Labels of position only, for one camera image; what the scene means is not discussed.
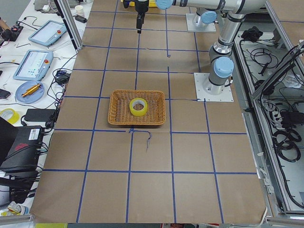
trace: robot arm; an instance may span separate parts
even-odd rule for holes
[[[123,0],[123,6],[128,8],[130,1],[135,3],[135,10],[137,11],[136,28],[137,33],[141,34],[142,26],[144,24],[144,16],[149,9],[149,0]]]
[[[140,1],[141,4],[145,3],[147,6],[149,5],[149,0],[135,0],[135,3],[136,1]],[[232,50],[231,47],[233,46],[233,41],[239,27],[244,21],[245,15],[260,9],[265,4],[265,1],[266,0],[156,0],[156,5],[163,10],[173,5],[228,11],[224,28],[218,40],[209,50],[211,73],[204,85],[207,93],[218,95],[221,93],[226,79],[234,69],[234,64],[229,58],[229,54]],[[143,14],[143,16],[147,12],[147,8],[143,9],[135,6],[138,15]]]

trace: blue tape grid line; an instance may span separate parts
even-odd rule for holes
[[[83,194],[84,194],[84,188],[85,188],[85,181],[86,181],[86,175],[87,173],[90,172],[100,172],[100,173],[127,173],[128,174],[128,188],[127,188],[127,202],[126,202],[126,218],[125,222],[128,222],[128,214],[129,214],[129,195],[130,195],[130,181],[131,181],[131,173],[167,173],[167,174],[172,174],[172,196],[173,196],[173,215],[174,215],[174,222],[177,222],[176,219],[176,205],[175,205],[175,186],[174,186],[174,174],[213,174],[215,177],[215,182],[216,182],[216,189],[217,189],[217,195],[218,195],[218,204],[219,204],[219,209],[220,209],[220,215],[221,215],[221,220],[222,223],[224,223],[224,217],[223,217],[223,211],[222,211],[222,206],[221,206],[221,201],[220,201],[220,195],[219,195],[219,186],[218,186],[218,180],[217,180],[217,175],[256,175],[256,172],[216,172],[216,167],[214,163],[214,156],[213,156],[213,150],[212,150],[212,142],[211,142],[211,135],[212,134],[240,134],[240,135],[246,135],[246,133],[211,133],[209,129],[209,121],[208,121],[208,113],[207,113],[207,107],[206,107],[206,102],[204,102],[204,107],[205,107],[205,113],[206,113],[206,121],[207,121],[207,129],[208,132],[173,132],[172,131],[172,117],[171,117],[171,86],[170,86],[170,69],[168,67],[167,72],[159,72],[159,71],[139,71],[138,70],[138,65],[139,65],[139,51],[141,49],[145,48],[140,48],[140,35],[138,36],[138,47],[137,48],[127,48],[127,47],[110,47],[111,45],[111,40],[113,36],[113,30],[114,29],[124,29],[124,28],[114,28],[114,23],[115,23],[115,17],[117,14],[117,7],[119,0],[116,2],[116,10],[114,13],[114,20],[112,24],[112,28],[106,28],[106,29],[111,29],[111,35],[110,35],[110,40],[109,40],[109,45],[108,47],[100,47],[100,46],[90,46],[87,45],[87,47],[95,47],[95,48],[108,48],[107,50],[107,56],[106,56],[106,62],[104,69],[74,69],[74,70],[88,70],[88,71],[103,71],[103,79],[101,83],[101,88],[100,88],[100,93],[98,97],[91,97],[91,96],[66,96],[66,97],[73,97],[73,98],[96,98],[98,99],[98,105],[96,109],[96,114],[95,114],[95,121],[94,121],[94,126],[92,130],[89,129],[56,129],[56,131],[85,131],[85,132],[92,132],[91,136],[91,142],[90,142],[90,147],[89,147],[89,152],[88,152],[88,157],[86,161],[86,166],[84,170],[77,170],[77,169],[69,169],[69,170],[62,170],[62,169],[44,169],[44,171],[57,171],[57,172],[84,172],[84,180],[83,180],[83,185],[82,185],[82,191],[81,191],[81,196],[80,196],[80,201],[79,201],[79,206],[78,206],[78,213],[77,213],[77,218],[76,222],[79,222],[79,217],[81,213],[81,205],[82,205],[82,199],[83,199]],[[151,49],[151,50],[166,50],[167,51],[167,56],[169,55],[169,51],[192,51],[197,53],[197,59],[198,59],[198,66],[199,66],[199,71],[200,71],[200,58],[199,58],[199,52],[208,52],[207,50],[200,51],[198,50],[198,45],[197,45],[197,39],[196,39],[196,34],[194,33],[194,41],[196,45],[196,50],[179,50],[179,49],[169,49],[169,44],[168,44],[168,23],[167,23],[167,15],[175,15],[175,14],[167,14],[167,11],[165,11],[165,20],[166,20],[166,30],[159,30],[159,31],[166,31],[166,49]],[[91,29],[98,29],[99,27],[88,27]],[[187,32],[187,31],[178,31],[178,30],[171,30],[171,31],[177,31],[177,32]],[[111,48],[116,48],[116,49],[137,49],[137,65],[136,65],[136,70],[106,70],[106,65],[108,61],[108,56],[109,56],[109,50]],[[95,132],[120,132],[120,133],[125,133],[126,130],[96,130],[96,121],[98,117],[98,110],[99,110],[99,105],[101,99],[109,99],[109,97],[102,97],[102,88],[103,88],[103,83],[104,83],[104,78],[105,78],[105,73],[106,71],[117,71],[117,72],[136,72],[136,78],[135,78],[135,89],[137,88],[137,76],[138,72],[147,72],[147,73],[167,73],[168,74],[168,87],[169,87],[169,98],[167,99],[169,101],[169,115],[170,115],[170,138],[171,138],[171,171],[132,171],[132,150],[133,150],[133,133],[131,135],[131,143],[130,143],[130,158],[129,158],[129,169],[127,171],[122,170],[89,170],[88,165],[89,165],[89,159],[90,159],[90,153],[92,149],[92,144],[93,144],[93,138],[94,138],[94,133]],[[197,171],[174,171],[174,159],[173,159],[173,134],[208,134],[209,136],[209,144],[210,144],[210,151],[211,151],[211,157],[212,157],[212,163],[213,163],[213,172],[197,172]]]
[[[131,145],[130,145],[130,159],[129,159],[129,170],[128,170],[128,188],[127,188],[127,202],[126,202],[126,213],[125,222],[129,219],[129,198],[130,198],[130,182],[131,182],[131,168],[132,168],[132,150],[133,150],[133,132],[131,133]]]
[[[66,129],[57,128],[55,131],[78,131],[78,132],[127,132],[127,130],[98,130],[98,129]],[[228,134],[228,135],[247,135],[246,133],[234,132],[171,132],[172,134]]]
[[[98,45],[86,45],[84,44],[84,47],[89,47],[89,48],[107,48],[105,46],[98,46]],[[124,50],[152,50],[152,51],[188,51],[188,52],[208,52],[208,50],[189,50],[189,49],[162,49],[162,48],[143,48],[143,47],[110,47],[111,49],[124,49]]]
[[[215,167],[215,162],[214,162],[214,155],[213,155],[213,149],[212,149],[212,141],[211,141],[211,134],[210,134],[210,128],[209,128],[209,120],[208,120],[208,112],[207,112],[206,101],[204,101],[204,108],[205,108],[205,115],[206,115],[206,122],[207,122],[207,130],[208,130],[212,165],[213,165],[213,171],[214,171],[214,179],[215,179],[215,185],[216,185],[217,195],[218,195],[218,206],[219,206],[220,218],[221,218],[222,223],[224,223],[224,215],[223,215],[223,209],[222,209],[222,205],[221,205],[221,201],[220,201],[220,195],[219,195],[219,184],[218,184],[218,178],[217,178],[216,167]]]
[[[99,10],[94,10],[94,11],[91,11],[93,13],[115,13],[114,11],[99,11]],[[116,13],[125,13],[125,14],[137,14],[137,12],[127,12],[127,11],[118,11]],[[165,13],[150,13],[150,12],[146,12],[146,15],[165,15]],[[174,14],[174,13],[168,13],[168,15],[171,15],[171,16],[180,16],[180,17],[184,17],[185,15],[184,14]]]
[[[118,1],[119,0],[116,0],[116,9],[115,9],[115,11],[117,11]],[[108,61],[108,56],[109,56],[109,51],[110,51],[110,45],[111,45],[111,40],[112,40],[112,35],[113,35],[113,27],[114,27],[114,23],[115,23],[115,17],[116,17],[116,12],[114,14],[114,19],[113,19],[113,23],[112,23],[112,30],[111,30],[111,35],[110,35],[110,40],[109,40],[109,45],[108,45],[108,51],[107,51],[107,54],[106,54],[106,60],[105,60],[105,64],[104,64],[104,69],[106,69],[106,65],[107,65],[107,61]],[[103,84],[104,84],[104,78],[105,78],[105,71],[104,71],[104,75],[103,75],[103,79],[102,79],[102,83],[101,83],[100,91],[99,91],[99,96],[100,97],[101,97],[101,92],[102,92],[102,88],[103,88]],[[95,130],[95,127],[96,127],[99,105],[100,105],[100,98],[98,98],[98,104],[97,104],[97,109],[96,109],[96,113],[95,113],[94,126],[93,126],[93,131],[92,131],[92,136],[91,136],[91,142],[90,142],[89,152],[88,152],[88,156],[87,156],[87,160],[86,160],[86,165],[85,165],[85,174],[84,174],[84,180],[83,180],[83,183],[82,183],[82,189],[81,189],[81,195],[80,195],[80,200],[79,200],[79,206],[78,206],[76,223],[79,222],[79,217],[80,217],[80,213],[81,213],[81,205],[82,205],[82,199],[83,199],[83,195],[84,195],[84,189],[85,189],[85,183],[86,183],[85,181],[86,181],[86,175],[87,175],[87,170],[88,170],[89,161],[90,161],[91,149],[92,149],[93,138],[94,138],[94,133],[95,133],[94,130]]]
[[[173,215],[174,223],[176,223],[176,205],[175,205],[175,185],[174,185],[174,157],[173,157],[173,136],[172,136],[172,115],[171,115],[171,86],[170,86],[170,73],[168,67],[168,93],[169,93],[169,121],[170,121],[170,150],[171,150],[171,171],[172,171],[172,195],[173,195]]]
[[[78,170],[43,169],[48,172],[110,172],[110,173],[167,173],[167,174],[216,174],[216,175],[256,175],[256,172],[200,172],[200,171],[145,171],[145,170]]]

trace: blue plate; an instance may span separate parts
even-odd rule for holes
[[[22,94],[24,94],[28,89],[30,89],[31,87],[33,87],[34,85],[40,84],[40,88],[35,91],[33,94],[31,95],[27,95],[25,97],[22,97]],[[23,102],[25,104],[30,104],[30,103],[34,103],[35,101],[39,100],[44,94],[44,86],[42,84],[42,82],[40,81],[28,81],[26,83],[23,83],[21,86],[19,86],[19,88],[16,90],[16,95],[15,98],[20,101]]]

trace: floor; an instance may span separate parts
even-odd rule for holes
[[[0,0],[0,17],[6,21],[9,27],[16,23],[23,13],[24,9],[27,7],[30,0]],[[11,5],[14,4],[14,10],[11,11]]]
[[[242,111],[196,100],[219,33],[188,33],[185,13],[94,1],[31,213],[37,222],[258,223],[265,210]],[[115,89],[161,90],[160,127],[110,125]],[[146,141],[152,134],[149,148]]]

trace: white label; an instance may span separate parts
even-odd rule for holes
[[[30,130],[29,138],[28,140],[36,140],[39,136],[39,129],[32,129]]]

